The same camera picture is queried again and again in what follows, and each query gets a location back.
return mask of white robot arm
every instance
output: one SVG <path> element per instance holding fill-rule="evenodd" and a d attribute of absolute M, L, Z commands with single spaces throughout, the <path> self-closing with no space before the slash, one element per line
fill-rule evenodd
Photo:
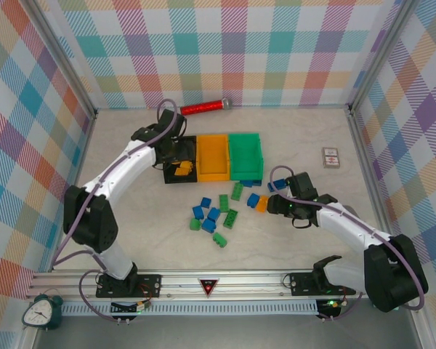
<path fill-rule="evenodd" d="M 137 286 L 137 266 L 116 242 L 118 225 L 112 206 L 147 168 L 158 163 L 190 160 L 190 145 L 180 142 L 179 135 L 185 119 L 179 114 L 176 121 L 173 118 L 174 113 L 165 109 L 157 124 L 140 128 L 132 135 L 123 152 L 100 175 L 82 188 L 72 185 L 65 192 L 65 233 L 71 230 L 84 201 L 93 192 L 71 238 L 102 262 L 105 273 L 113 279 L 117 289 L 126 295 Z M 149 141 L 150 146 L 141 147 Z"/>
<path fill-rule="evenodd" d="M 410 273 L 385 243 L 399 251 L 419 280 L 423 292 L 428 291 L 416 250 L 407 236 L 391 236 L 379 231 L 352 214 L 331 195 L 319 196 L 306 172 L 288 177 L 285 182 L 289 187 L 288 195 L 271 196 L 268 212 L 292 218 L 293 225 L 295 220 L 308 220 L 308 225 L 294 227 L 315 225 L 324 228 L 354 252 L 354 258 L 331 256 L 313 265 L 312 276 L 320 292 L 333 286 L 349 287 L 366 293 L 384 312 L 419 296 Z"/>
<path fill-rule="evenodd" d="M 130 151 L 143 143 L 144 142 L 140 140 L 130 141 L 124 151 L 112 164 L 116 163 L 119 158 L 129 154 Z M 155 149 L 148 146 L 144 147 L 132 156 L 128 156 L 128 159 L 116 167 L 115 171 L 109 173 L 105 178 L 104 184 L 97 189 L 94 196 L 105 197 L 105 200 L 107 200 L 111 206 L 115 206 L 116 202 L 132 182 L 146 169 L 152 167 L 155 162 Z M 90 193 L 94 189 L 95 185 L 100 181 L 100 178 L 108 171 L 112 164 L 83 186 L 86 193 Z M 132 261 L 126 256 L 117 241 L 114 241 L 110 247 L 100 253 L 97 253 L 92 247 L 86 244 L 84 248 L 98 256 L 100 261 L 107 268 L 107 274 L 109 276 L 118 280 L 124 280 L 131 272 Z"/>

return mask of green alarm clock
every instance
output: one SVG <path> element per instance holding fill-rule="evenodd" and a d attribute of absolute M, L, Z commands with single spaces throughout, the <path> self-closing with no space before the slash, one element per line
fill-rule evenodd
<path fill-rule="evenodd" d="M 25 326 L 56 329 L 62 320 L 62 304 L 61 296 L 49 297 L 46 294 L 40 294 L 34 298 L 31 306 L 24 312 L 21 321 Z"/>

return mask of plaid wall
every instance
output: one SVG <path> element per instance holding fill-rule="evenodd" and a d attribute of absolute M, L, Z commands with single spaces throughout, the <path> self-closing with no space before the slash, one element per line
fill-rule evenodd
<path fill-rule="evenodd" d="M 165 97 L 179 105 L 223 97 L 235 105 L 343 105 L 392 22 L 382 28 L 381 10 L 397 11 L 400 0 L 39 3 L 95 104 L 130 108 Z"/>
<path fill-rule="evenodd" d="M 89 118 L 17 0 L 0 1 L 0 348 L 59 230 Z"/>
<path fill-rule="evenodd" d="M 368 69 L 370 69 L 372 63 L 374 62 L 376 58 L 376 53 L 378 52 L 379 47 L 382 45 L 383 40 L 386 38 L 387 31 L 389 30 L 389 27 L 391 26 L 392 22 L 394 21 L 395 17 L 397 16 L 400 5 L 404 2 L 404 0 L 395 0 L 394 4 L 391 7 L 391 10 L 389 11 L 386 20 L 384 21 L 383 26 L 381 27 L 381 30 L 379 31 L 378 36 L 376 37 L 376 40 L 373 44 L 373 46 L 370 48 L 370 52 L 367 55 L 367 58 L 363 62 L 362 69 L 360 73 L 357 76 L 357 79 L 355 80 L 354 87 L 350 91 L 349 98 L 347 99 L 347 103 L 352 103 L 354 100 L 355 95 L 358 92 L 358 89 L 360 85 L 363 83 L 363 80 L 365 78 L 365 74 L 367 73 Z"/>
<path fill-rule="evenodd" d="M 394 233 L 413 239 L 427 273 L 436 336 L 436 0 L 423 0 L 358 119 Z"/>

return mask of clock face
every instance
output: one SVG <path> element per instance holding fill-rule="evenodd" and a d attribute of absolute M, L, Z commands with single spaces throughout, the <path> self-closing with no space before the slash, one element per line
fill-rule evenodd
<path fill-rule="evenodd" d="M 43 326 L 50 322 L 52 305 L 48 300 L 39 300 L 32 304 L 24 314 L 23 322 L 29 326 Z"/>

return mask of green lego brick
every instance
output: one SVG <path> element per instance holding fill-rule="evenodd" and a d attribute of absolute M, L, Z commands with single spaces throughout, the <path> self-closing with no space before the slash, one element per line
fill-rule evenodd
<path fill-rule="evenodd" d="M 195 218 L 190 220 L 189 228 L 191 230 L 200 230 L 201 229 L 201 221 Z"/>
<path fill-rule="evenodd" d="M 221 248 L 225 247 L 227 245 L 227 241 L 225 238 L 223 238 L 220 234 L 215 233 L 213 234 L 213 241 L 217 243 Z"/>
<path fill-rule="evenodd" d="M 230 210 L 230 201 L 226 194 L 219 196 L 219 210 L 221 212 L 228 212 Z"/>
<path fill-rule="evenodd" d="M 232 229 L 237 216 L 238 216 L 238 212 L 235 211 L 234 209 L 230 209 L 230 211 L 227 213 L 227 216 L 226 216 L 226 219 L 225 219 L 225 222 L 223 223 L 223 225 L 226 228 Z"/>
<path fill-rule="evenodd" d="M 233 193 L 231 194 L 231 200 L 239 201 L 241 199 L 243 189 L 244 189 L 243 184 L 240 183 L 234 184 Z"/>

